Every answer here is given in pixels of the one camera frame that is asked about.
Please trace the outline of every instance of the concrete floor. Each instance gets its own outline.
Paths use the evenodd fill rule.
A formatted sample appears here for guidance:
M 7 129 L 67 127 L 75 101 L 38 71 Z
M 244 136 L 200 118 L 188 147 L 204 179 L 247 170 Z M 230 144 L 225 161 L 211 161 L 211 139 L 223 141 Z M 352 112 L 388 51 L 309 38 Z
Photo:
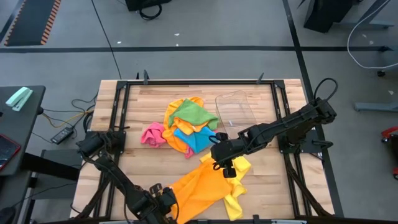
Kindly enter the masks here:
M 143 21 L 128 12 L 117 0 L 94 0 L 104 29 L 113 47 L 175 47 L 219 45 L 294 46 L 284 5 L 280 0 L 173 0 L 164 5 L 162 15 Z M 332 27 L 327 34 L 303 28 L 307 4 L 297 9 L 299 0 L 289 0 L 301 46 L 346 45 L 350 30 Z M 17 0 L 0 2 L 0 27 L 8 20 Z M 355 6 L 345 21 L 359 19 L 373 1 Z M 394 15 L 398 1 L 391 1 L 378 19 L 398 24 Z M 397 45 L 398 27 L 389 30 L 360 30 L 353 46 Z M 61 8 L 44 46 L 26 48 L 107 47 L 108 43 L 90 0 L 62 1 Z M 354 52 L 366 65 L 383 66 L 398 62 L 397 53 Z M 391 101 L 398 93 L 398 72 L 379 78 L 374 70 L 357 66 L 347 52 L 304 52 L 312 88 L 325 77 L 338 80 L 340 88 L 330 103 L 338 113 L 334 123 L 325 126 L 325 136 L 335 145 L 330 157 L 346 217 L 397 220 L 398 181 L 391 170 L 398 162 L 381 144 L 380 132 L 397 125 L 395 113 L 356 112 L 355 101 Z M 146 69 L 154 78 L 302 78 L 295 51 L 191 51 L 116 52 L 123 78 L 135 78 Z M 45 85 L 42 106 L 52 110 L 72 109 L 74 98 L 91 99 L 100 80 L 118 79 L 110 52 L 93 53 L 0 53 L 0 85 Z M 326 96 L 326 86 L 320 91 Z M 71 114 L 49 113 L 60 119 Z M 34 132 L 46 139 L 57 130 L 39 116 Z M 28 152 L 42 149 L 75 148 L 79 135 L 55 146 L 32 136 Z M 72 200 L 46 200 L 36 203 L 32 218 L 38 222 L 65 220 Z

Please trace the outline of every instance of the orange towel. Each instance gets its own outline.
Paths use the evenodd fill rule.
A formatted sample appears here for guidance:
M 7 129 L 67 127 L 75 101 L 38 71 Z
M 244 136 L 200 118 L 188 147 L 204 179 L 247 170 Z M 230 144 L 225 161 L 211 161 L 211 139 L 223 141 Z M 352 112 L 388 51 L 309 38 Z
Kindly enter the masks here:
M 189 100 L 193 101 L 197 105 L 203 107 L 203 100 L 199 97 L 191 97 Z M 186 153 L 187 151 L 187 144 L 181 141 L 179 138 L 174 136 L 174 131 L 178 128 L 177 125 L 174 123 L 171 127 L 169 127 L 169 116 L 184 102 L 184 99 L 179 99 L 173 101 L 169 104 L 164 114 L 164 121 L 163 126 L 165 131 L 162 133 L 162 137 L 166 139 L 167 143 L 173 147 L 175 150 L 180 151 L 182 153 Z
M 229 195 L 232 186 L 223 176 L 223 171 L 213 170 L 213 160 L 208 159 L 195 170 L 171 185 L 180 207 L 178 224 L 184 224 L 214 202 Z M 172 206 L 172 216 L 177 215 L 177 206 Z

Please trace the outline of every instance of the black floor line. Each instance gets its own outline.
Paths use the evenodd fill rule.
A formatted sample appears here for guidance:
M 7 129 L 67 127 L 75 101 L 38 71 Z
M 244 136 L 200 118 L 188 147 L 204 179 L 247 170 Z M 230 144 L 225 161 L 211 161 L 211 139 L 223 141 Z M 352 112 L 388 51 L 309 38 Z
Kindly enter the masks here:
M 295 52 L 297 55 L 298 65 L 300 67 L 300 71 L 301 71 L 303 82 L 304 82 L 305 91 L 307 93 L 307 98 L 310 100 L 313 98 L 313 91 L 312 91 L 312 87 L 311 87 L 311 83 L 310 83 L 310 78 L 308 76 L 307 67 L 305 66 L 305 61 L 304 61 L 304 57 L 303 57 L 302 48 L 300 46 L 299 37 L 297 36 L 296 28 L 294 26 L 292 12 L 290 11 L 290 6 L 289 6 L 288 0 L 282 0 L 282 2 L 284 4 L 287 22 L 289 23 L 290 34 L 292 35 Z M 322 126 L 319 125 L 316 127 L 316 129 L 317 129 L 319 138 L 321 140 L 325 140 Z M 343 208 L 341 207 L 340 196 L 338 193 L 336 180 L 335 180 L 335 176 L 334 176 L 333 169 L 331 166 L 328 150 L 326 149 L 326 150 L 322 151 L 322 153 L 323 153 L 323 159 L 324 159 L 323 160 L 323 168 L 324 168 L 325 174 L 326 174 L 326 181 L 328 183 L 330 197 L 331 197 L 331 201 L 333 204 L 333 209 L 335 211 L 336 216 L 343 217 L 344 216 Z
M 350 47 L 352 52 L 378 51 L 379 47 Z M 113 52 L 196 52 L 196 51 L 296 51 L 294 46 L 188 46 L 188 47 L 113 47 Z M 302 52 L 346 52 L 346 47 L 301 47 Z M 110 52 L 109 47 L 11 48 L 1 47 L 0 53 L 95 53 Z
M 24 0 L 18 0 L 17 4 L 15 5 L 14 10 L 12 11 L 10 17 L 8 18 L 6 25 L 2 28 L 0 32 L 0 42 L 4 39 L 7 34 L 8 28 L 10 28 L 12 22 L 14 21 L 15 17 L 18 15 L 19 8 L 21 8 L 22 3 Z

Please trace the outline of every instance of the chair wheel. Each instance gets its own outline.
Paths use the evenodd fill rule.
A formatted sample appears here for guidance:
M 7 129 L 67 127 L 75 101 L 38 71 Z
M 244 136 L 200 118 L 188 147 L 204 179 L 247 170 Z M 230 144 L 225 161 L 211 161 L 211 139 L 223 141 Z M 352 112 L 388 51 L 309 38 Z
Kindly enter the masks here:
M 377 71 L 377 75 L 378 77 L 383 77 L 384 75 L 386 75 L 386 73 L 383 71 Z

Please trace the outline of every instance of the wooden table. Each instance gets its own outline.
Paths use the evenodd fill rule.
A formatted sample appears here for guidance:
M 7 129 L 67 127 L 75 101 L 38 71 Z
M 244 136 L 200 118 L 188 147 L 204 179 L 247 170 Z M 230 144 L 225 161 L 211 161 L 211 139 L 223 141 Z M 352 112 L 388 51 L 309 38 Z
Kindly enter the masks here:
M 291 112 L 297 111 L 306 104 L 302 84 L 299 79 L 284 80 L 287 98 Z M 91 130 L 106 131 L 109 127 L 111 110 L 117 80 L 103 80 L 98 92 Z M 149 189 L 155 183 L 163 186 L 170 185 L 181 176 L 199 166 L 199 158 L 209 153 L 210 149 L 191 157 L 184 158 L 181 152 L 172 149 L 167 144 L 153 149 L 140 143 L 144 129 L 152 122 L 162 123 L 167 105 L 173 100 L 199 96 L 203 98 L 204 108 L 216 114 L 215 98 L 218 95 L 231 93 L 236 90 L 245 91 L 248 103 L 258 123 L 270 123 L 276 120 L 272 93 L 269 85 L 139 85 L 132 86 L 129 94 L 129 103 L 126 115 L 126 147 L 120 158 L 120 169 L 134 184 Z M 123 102 L 123 92 L 119 99 L 119 106 Z M 252 164 L 251 170 L 242 180 L 247 188 L 245 195 L 238 197 L 243 208 L 245 219 L 252 219 L 258 214 L 260 218 L 293 218 L 290 202 L 287 174 L 282 154 L 279 152 L 276 138 L 268 144 L 266 149 L 245 156 Z M 301 155 L 303 172 L 308 189 L 323 205 L 323 208 L 333 213 L 333 206 L 326 183 L 322 163 L 319 159 L 308 155 Z M 80 172 L 76 188 L 73 207 L 82 210 L 95 193 L 98 187 L 100 172 L 91 164 L 87 164 Z M 300 211 L 304 214 L 302 196 L 298 187 L 298 202 Z M 104 215 L 106 195 L 103 197 L 100 215 Z M 111 214 L 112 220 L 123 220 L 124 197 L 116 190 Z M 127 210 L 129 218 L 134 215 Z M 222 200 L 214 203 L 210 208 L 195 218 L 228 219 Z

